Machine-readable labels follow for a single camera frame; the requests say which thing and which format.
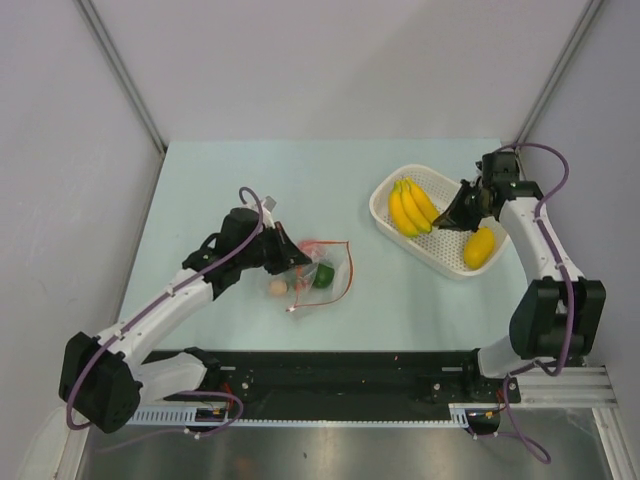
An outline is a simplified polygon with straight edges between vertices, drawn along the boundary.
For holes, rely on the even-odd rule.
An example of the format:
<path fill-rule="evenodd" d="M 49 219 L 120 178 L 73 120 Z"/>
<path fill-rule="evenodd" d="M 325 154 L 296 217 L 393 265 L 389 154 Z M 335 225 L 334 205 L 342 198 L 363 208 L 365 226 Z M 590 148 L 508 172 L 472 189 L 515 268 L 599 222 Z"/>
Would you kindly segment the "green fake pepper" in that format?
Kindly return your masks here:
<path fill-rule="evenodd" d="M 335 269 L 332 265 L 319 263 L 316 269 L 312 287 L 316 289 L 328 288 L 334 280 Z"/>

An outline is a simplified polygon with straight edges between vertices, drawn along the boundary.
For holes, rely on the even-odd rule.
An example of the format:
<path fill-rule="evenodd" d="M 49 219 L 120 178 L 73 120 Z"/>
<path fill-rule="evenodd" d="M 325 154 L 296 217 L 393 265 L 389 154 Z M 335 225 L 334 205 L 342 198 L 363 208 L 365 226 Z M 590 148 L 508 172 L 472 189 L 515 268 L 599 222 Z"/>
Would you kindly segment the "clear zip top bag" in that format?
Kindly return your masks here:
<path fill-rule="evenodd" d="M 268 295 L 301 319 L 339 302 L 350 290 L 354 262 L 349 241 L 305 239 L 297 243 L 312 263 L 271 277 Z"/>

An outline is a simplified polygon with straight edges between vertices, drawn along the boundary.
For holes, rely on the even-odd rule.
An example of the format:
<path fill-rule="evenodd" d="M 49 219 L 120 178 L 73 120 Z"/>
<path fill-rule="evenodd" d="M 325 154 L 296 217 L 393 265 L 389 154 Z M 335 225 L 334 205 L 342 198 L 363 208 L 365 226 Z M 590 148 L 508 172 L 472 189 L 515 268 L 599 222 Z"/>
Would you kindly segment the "yellow fake lemon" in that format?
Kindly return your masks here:
<path fill-rule="evenodd" d="M 491 257 L 495 247 L 493 231 L 488 227 L 481 227 L 468 239 L 463 249 L 463 261 L 471 270 L 483 267 Z"/>

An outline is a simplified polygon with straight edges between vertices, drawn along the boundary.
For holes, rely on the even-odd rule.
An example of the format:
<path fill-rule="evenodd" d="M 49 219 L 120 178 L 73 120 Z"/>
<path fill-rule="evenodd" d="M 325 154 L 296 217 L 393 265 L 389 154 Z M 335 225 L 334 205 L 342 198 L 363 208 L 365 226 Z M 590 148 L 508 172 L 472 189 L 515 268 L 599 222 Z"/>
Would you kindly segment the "yellow fake bananas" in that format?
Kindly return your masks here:
<path fill-rule="evenodd" d="M 410 177 L 394 182 L 388 196 L 388 210 L 396 229 L 408 238 L 430 234 L 439 215 L 429 196 Z"/>

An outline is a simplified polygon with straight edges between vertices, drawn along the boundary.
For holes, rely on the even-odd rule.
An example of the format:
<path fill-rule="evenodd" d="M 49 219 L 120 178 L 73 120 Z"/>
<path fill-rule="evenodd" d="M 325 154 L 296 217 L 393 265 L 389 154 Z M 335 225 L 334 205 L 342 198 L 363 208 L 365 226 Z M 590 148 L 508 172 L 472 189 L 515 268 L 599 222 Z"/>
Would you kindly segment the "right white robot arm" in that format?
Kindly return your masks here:
<path fill-rule="evenodd" d="M 570 259 L 555 233 L 544 193 L 521 177 L 520 144 L 502 146 L 478 162 L 479 176 L 463 180 L 454 199 L 436 219 L 440 230 L 477 231 L 494 218 L 511 239 L 528 287 L 509 321 L 507 334 L 477 352 L 477 367 L 461 376 L 463 393 L 484 401 L 497 379 L 534 367 L 560 375 L 568 363 L 591 353 L 606 300 L 599 280 L 589 280 Z"/>

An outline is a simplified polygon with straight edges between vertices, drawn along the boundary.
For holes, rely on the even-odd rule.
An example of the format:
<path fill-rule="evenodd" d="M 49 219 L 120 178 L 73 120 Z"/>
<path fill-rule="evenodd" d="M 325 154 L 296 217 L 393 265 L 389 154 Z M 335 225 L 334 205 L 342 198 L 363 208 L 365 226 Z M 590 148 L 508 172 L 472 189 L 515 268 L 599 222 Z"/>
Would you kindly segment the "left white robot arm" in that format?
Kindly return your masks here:
<path fill-rule="evenodd" d="M 284 227 L 255 210 L 234 208 L 182 263 L 169 285 L 132 318 L 95 336 L 74 335 L 65 347 L 59 396 L 68 426 L 79 413 L 104 433 L 123 427 L 142 404 L 173 395 L 207 400 L 221 387 L 219 364 L 197 347 L 159 361 L 154 348 L 182 322 L 215 301 L 241 274 L 262 268 L 276 276 L 311 264 Z"/>

